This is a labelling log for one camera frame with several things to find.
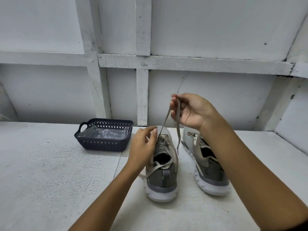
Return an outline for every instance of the basket handle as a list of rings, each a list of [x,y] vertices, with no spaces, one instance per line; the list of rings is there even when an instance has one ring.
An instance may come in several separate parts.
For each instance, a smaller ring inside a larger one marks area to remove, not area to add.
[[[80,132],[82,126],[85,125],[85,124],[87,125],[88,123],[87,123],[87,122],[82,122],[82,123],[79,125],[79,129],[78,129],[78,131],[76,132],[76,134]]]

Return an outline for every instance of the person's left arm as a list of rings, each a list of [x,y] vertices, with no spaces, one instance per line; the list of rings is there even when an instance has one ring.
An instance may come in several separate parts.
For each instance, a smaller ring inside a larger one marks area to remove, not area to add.
[[[149,162],[157,139],[156,127],[139,129],[129,150],[126,165],[69,231],[110,230],[132,183]]]

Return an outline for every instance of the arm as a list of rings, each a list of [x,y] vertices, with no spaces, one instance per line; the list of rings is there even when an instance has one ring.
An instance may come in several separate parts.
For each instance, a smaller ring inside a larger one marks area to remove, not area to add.
[[[156,127],[137,131],[132,140],[126,165],[69,231],[110,230],[129,188],[153,155],[156,139]]]
[[[285,230],[308,220],[307,206],[248,149],[212,104],[195,94],[178,97],[180,122],[200,131],[262,230]],[[170,107],[175,118],[175,94]]]

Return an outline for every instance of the person's left hand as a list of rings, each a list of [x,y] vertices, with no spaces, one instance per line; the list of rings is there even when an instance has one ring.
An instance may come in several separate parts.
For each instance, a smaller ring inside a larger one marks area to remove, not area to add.
[[[156,126],[139,129],[132,140],[126,163],[127,166],[136,170],[137,173],[140,173],[153,156],[156,140]]]

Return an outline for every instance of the table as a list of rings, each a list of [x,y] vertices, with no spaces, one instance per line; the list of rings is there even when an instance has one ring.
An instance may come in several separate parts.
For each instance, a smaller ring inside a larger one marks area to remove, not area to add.
[[[67,230],[121,171],[128,149],[85,150],[74,137],[78,127],[0,122],[0,230]],[[176,146],[176,129],[168,129]],[[308,156],[274,132],[236,133],[308,204]],[[178,186],[174,201],[159,204],[137,178],[111,230],[259,230],[233,187],[226,197],[198,188],[194,162],[181,145]]]

